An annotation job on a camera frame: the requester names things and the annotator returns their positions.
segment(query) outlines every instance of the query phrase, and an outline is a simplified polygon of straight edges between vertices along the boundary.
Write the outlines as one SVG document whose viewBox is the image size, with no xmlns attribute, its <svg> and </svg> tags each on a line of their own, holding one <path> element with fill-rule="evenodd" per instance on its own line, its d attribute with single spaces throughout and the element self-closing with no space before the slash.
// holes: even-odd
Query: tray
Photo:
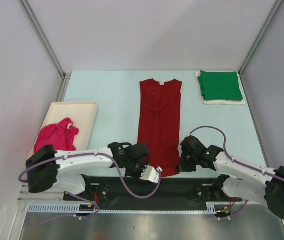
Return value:
<svg viewBox="0 0 284 240">
<path fill-rule="evenodd" d="M 79 129 L 75 136 L 73 145 L 76 150 L 85 150 L 91 136 L 97 103 L 95 101 L 82 102 L 53 102 L 46 114 L 41 129 L 49 124 L 59 123 L 64 118 L 70 118 L 73 126 Z"/>
</svg>

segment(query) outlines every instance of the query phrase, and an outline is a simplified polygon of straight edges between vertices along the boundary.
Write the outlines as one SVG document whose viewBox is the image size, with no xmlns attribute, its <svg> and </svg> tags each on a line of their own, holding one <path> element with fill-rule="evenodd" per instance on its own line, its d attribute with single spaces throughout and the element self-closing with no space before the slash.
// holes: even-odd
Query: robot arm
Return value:
<svg viewBox="0 0 284 240">
<path fill-rule="evenodd" d="M 90 187 L 87 176 L 83 175 L 85 170 L 108 169 L 115 165 L 125 168 L 125 176 L 158 183 L 159 172 L 148 163 L 149 150 L 144 143 L 114 142 L 100 149 L 85 151 L 54 151 L 53 146 L 47 145 L 26 161 L 26 168 L 30 169 L 27 171 L 27 183 L 30 193 L 55 189 L 78 195 Z"/>
<path fill-rule="evenodd" d="M 238 157 L 229 158 L 223 149 L 213 145 L 206 148 L 191 135 L 184 139 L 181 146 L 181 172 L 194 172 L 196 166 L 201 166 L 231 175 L 220 175 L 217 178 L 210 188 L 211 196 L 218 198 L 222 191 L 228 197 L 265 205 L 276 216 L 284 219 L 284 182 L 279 180 L 284 179 L 284 167 L 273 169 L 252 164 Z"/>
</svg>

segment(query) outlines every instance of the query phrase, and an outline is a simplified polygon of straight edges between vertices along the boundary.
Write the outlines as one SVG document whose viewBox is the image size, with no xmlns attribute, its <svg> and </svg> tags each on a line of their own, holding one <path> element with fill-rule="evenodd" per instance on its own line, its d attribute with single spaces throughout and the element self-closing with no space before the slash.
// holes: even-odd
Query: green towel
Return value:
<svg viewBox="0 0 284 240">
<path fill-rule="evenodd" d="M 243 100 L 240 87 L 238 85 L 237 72 L 206 72 L 201 71 L 198 78 L 201 93 L 205 101 Z"/>
</svg>

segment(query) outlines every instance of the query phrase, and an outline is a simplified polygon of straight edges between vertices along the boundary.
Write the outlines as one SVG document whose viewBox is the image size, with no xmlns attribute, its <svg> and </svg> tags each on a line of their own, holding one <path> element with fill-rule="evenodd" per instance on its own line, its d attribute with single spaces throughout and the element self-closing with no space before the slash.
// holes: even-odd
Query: purple cable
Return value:
<svg viewBox="0 0 284 240">
<path fill-rule="evenodd" d="M 225 133 L 224 133 L 222 130 L 218 129 L 217 127 L 213 127 L 213 126 L 200 126 L 200 127 L 197 127 L 196 129 L 194 129 L 193 131 L 191 131 L 191 132 L 190 132 L 190 135 L 191 135 L 193 132 L 195 132 L 196 130 L 199 130 L 199 129 L 214 129 L 214 130 L 220 132 L 220 133 L 223 135 L 223 138 L 224 138 L 224 140 L 223 140 L 223 150 L 224 150 L 224 152 L 225 152 L 225 155 L 226 155 L 230 160 L 232 159 L 232 156 L 231 156 L 231 155 L 227 152 L 227 150 L 226 150 L 226 135 L 225 135 Z M 241 165 L 241 166 L 243 166 L 243 167 L 246 167 L 246 168 L 251 169 L 251 170 L 254 170 L 254 171 L 258 172 L 258 173 L 262 173 L 262 174 L 264 174 L 264 175 L 267 175 L 267 176 L 269 176 L 269 177 L 272 177 L 272 178 L 275 178 L 275 179 L 277 179 L 277 180 L 280 180 L 280 181 L 284 182 L 284 178 L 282 178 L 282 177 L 276 176 L 276 175 L 271 174 L 271 173 L 269 173 L 269 172 L 263 172 L 261 169 L 258 169 L 258 168 L 256 168 L 256 167 L 247 165 L 247 164 L 242 163 L 242 162 L 240 162 L 240 161 L 238 161 L 238 160 L 236 160 L 236 159 L 233 159 L 233 161 L 234 161 L 236 164 L 239 164 L 239 165 Z M 240 211 L 242 211 L 242 209 L 245 207 L 246 204 L 247 204 L 247 201 L 245 202 L 245 204 L 243 205 L 243 207 L 242 207 L 239 211 L 237 211 L 236 213 L 234 213 L 234 214 L 232 214 L 232 215 L 230 215 L 230 216 L 234 216 L 235 214 L 238 214 Z"/>
<path fill-rule="evenodd" d="M 64 215 L 56 216 L 56 217 L 50 218 L 48 220 L 45 220 L 45 221 L 42 221 L 42 222 L 39 222 L 39 223 L 36 223 L 36 224 L 29 224 L 29 226 L 30 227 L 36 227 L 38 225 L 46 224 L 46 223 L 49 223 L 51 221 L 61 219 L 61 218 L 64 218 L 64 217 L 73 217 L 73 215 L 72 214 L 64 214 Z"/>
<path fill-rule="evenodd" d="M 71 159 L 71 158 L 84 157 L 84 156 L 94 156 L 94 155 L 95 155 L 94 153 L 79 153 L 79 154 L 74 154 L 74 155 L 68 156 L 68 158 Z M 121 182 L 122 182 L 122 184 L 123 184 L 123 187 L 126 189 L 126 191 L 127 191 L 131 196 L 133 196 L 133 197 L 135 197 L 135 198 L 137 198 L 137 199 L 147 199 L 147 198 L 153 196 L 153 195 L 156 193 L 156 191 L 158 190 L 158 188 L 159 188 L 159 186 L 160 186 L 160 183 L 161 183 L 161 172 L 159 172 L 159 180 L 158 180 L 158 183 L 157 183 L 155 189 L 153 190 L 153 192 L 151 192 L 150 194 L 148 194 L 148 195 L 146 195 L 146 196 L 138 196 L 138 195 L 134 194 L 134 193 L 127 187 L 126 183 L 124 182 L 124 179 L 123 179 L 123 177 L 122 177 L 122 174 L 121 174 L 121 171 L 120 171 L 120 168 L 119 168 L 117 162 L 116 162 L 111 156 L 109 156 L 109 155 L 107 155 L 107 154 L 105 154 L 105 153 L 97 153 L 96 155 L 97 155 L 97 156 L 106 157 L 106 158 L 110 159 L 110 160 L 113 162 L 113 164 L 114 164 L 115 167 L 116 167 L 117 173 L 118 173 L 118 175 L 119 175 L 119 177 L 120 177 L 120 180 L 121 180 Z M 40 162 L 40 163 L 37 163 L 37 164 L 35 164 L 35 165 L 33 165 L 33 166 L 31 166 L 31 167 L 25 169 L 24 171 L 22 171 L 22 173 L 18 176 L 18 180 L 19 180 L 20 182 L 22 182 L 22 183 L 27 183 L 27 180 L 23 180 L 23 179 L 22 179 L 22 176 L 23 176 L 25 173 L 27 173 L 27 172 L 30 171 L 30 170 L 33 170 L 34 168 L 37 168 L 38 166 L 41 166 L 41 165 L 44 165 L 44 164 L 47 164 L 47 163 L 50 163 L 50 162 L 53 162 L 53 161 L 56 161 L 56 160 L 61 160 L 61 159 L 63 159 L 63 157 L 62 157 L 62 156 L 59 156 L 59 157 L 51 158 L 51 159 L 42 161 L 42 162 Z"/>
<path fill-rule="evenodd" d="M 226 219 L 228 219 L 228 218 L 230 218 L 230 217 L 233 217 L 233 216 L 235 216 L 235 215 L 238 215 L 241 211 L 244 210 L 244 208 L 246 207 L 247 203 L 248 203 L 248 200 L 246 200 L 245 203 L 243 204 L 243 206 L 241 206 L 241 208 L 240 208 L 239 210 L 237 210 L 235 213 L 232 213 L 232 214 L 231 214 L 230 216 L 228 216 L 228 217 L 227 217 L 227 216 L 221 217 L 220 220 L 226 220 Z"/>
</svg>

